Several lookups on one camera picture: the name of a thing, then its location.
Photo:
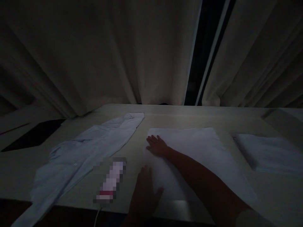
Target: white curtain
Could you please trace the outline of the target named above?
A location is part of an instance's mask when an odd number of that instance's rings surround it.
[[[0,65],[47,108],[183,103],[202,0],[2,4]]]
[[[237,0],[203,106],[303,107],[303,3]]]

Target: white towel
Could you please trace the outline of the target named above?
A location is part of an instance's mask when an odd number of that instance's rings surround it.
[[[255,171],[303,174],[303,154],[286,139],[238,134],[235,141]]]
[[[144,113],[128,113],[101,125],[94,125],[74,140],[54,147],[48,164],[39,168],[31,191],[33,204],[12,224],[32,227],[72,189],[93,166],[110,157],[128,142],[144,119]]]

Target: towel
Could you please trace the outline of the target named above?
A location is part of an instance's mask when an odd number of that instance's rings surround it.
[[[255,171],[303,174],[303,154],[284,138],[238,134],[234,138],[243,156]]]

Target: tabletop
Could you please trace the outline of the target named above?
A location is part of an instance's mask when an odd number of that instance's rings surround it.
[[[38,147],[0,153],[0,172],[2,173],[0,197],[29,201],[29,191],[33,186],[35,171],[47,163],[52,147],[73,139],[93,125],[121,117],[125,113],[143,112],[145,118],[131,139],[112,156],[126,158],[126,173],[123,176],[117,199],[109,207],[104,208],[104,211],[128,212],[137,175],[145,164],[143,149],[149,128],[212,127],[258,195],[256,201],[247,201],[247,203],[276,226],[301,226],[303,225],[303,177],[254,172],[232,138],[235,133],[280,137],[281,134],[262,119],[268,110],[266,108],[107,104],[84,117],[66,120]],[[13,138],[17,139],[24,130],[29,130],[29,127],[0,137],[0,148],[9,145],[10,141]],[[107,165],[94,168],[61,197],[58,204],[99,209],[99,205],[93,203],[93,197],[107,168]],[[212,218],[201,202],[161,200],[154,216],[213,224]]]

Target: white cable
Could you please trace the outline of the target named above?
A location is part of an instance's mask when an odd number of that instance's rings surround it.
[[[96,227],[97,218],[98,218],[98,214],[99,214],[100,210],[102,210],[102,207],[101,207],[101,208],[98,210],[98,212],[97,212],[96,219],[95,219],[95,223],[94,223],[94,227]]]

